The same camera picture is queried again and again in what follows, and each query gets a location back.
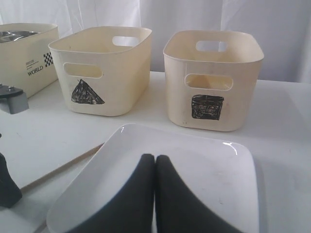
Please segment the white plate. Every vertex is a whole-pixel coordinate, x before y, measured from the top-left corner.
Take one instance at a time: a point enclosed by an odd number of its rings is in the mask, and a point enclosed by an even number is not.
[[[245,146],[137,124],[119,128],[89,161],[49,210],[49,230],[66,232],[101,209],[124,185],[144,153],[168,155],[208,208],[242,232],[259,232],[256,172]]]

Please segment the cream plastic bin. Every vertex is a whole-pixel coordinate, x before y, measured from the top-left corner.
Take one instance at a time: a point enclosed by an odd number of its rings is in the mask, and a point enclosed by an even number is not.
[[[200,50],[198,46],[205,42],[227,47],[225,51],[218,47],[215,51]],[[176,33],[164,49],[170,120],[184,127],[217,131],[241,127],[263,57],[256,40],[246,33]]]
[[[57,80],[48,44],[57,40],[54,24],[13,23],[0,31],[34,31],[38,34],[0,43],[0,83],[21,88],[30,97]]]
[[[149,84],[151,32],[96,27],[50,43],[67,107],[102,116],[130,111]],[[122,43],[135,40],[134,46]]]

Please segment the black foam pad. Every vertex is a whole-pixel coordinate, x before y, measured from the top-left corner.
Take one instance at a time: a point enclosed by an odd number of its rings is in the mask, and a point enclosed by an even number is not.
[[[113,199],[69,233],[150,233],[155,166],[154,156],[142,155],[131,177]]]
[[[166,155],[156,159],[155,212],[158,233],[241,233],[191,192]]]
[[[5,157],[0,153],[0,206],[11,208],[22,198],[22,193],[12,180]]]

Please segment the white backdrop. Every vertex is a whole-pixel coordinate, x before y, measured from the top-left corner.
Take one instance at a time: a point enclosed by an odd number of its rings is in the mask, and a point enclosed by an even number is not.
[[[56,23],[60,36],[114,25],[153,30],[152,70],[180,30],[252,34],[264,54],[261,79],[311,83],[311,0],[1,0],[0,23]]]

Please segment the checkered pattern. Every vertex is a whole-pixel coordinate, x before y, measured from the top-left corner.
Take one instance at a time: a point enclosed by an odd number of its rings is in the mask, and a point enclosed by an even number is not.
[[[44,57],[45,67],[53,65],[53,58],[52,58],[51,52],[44,54],[43,57]]]

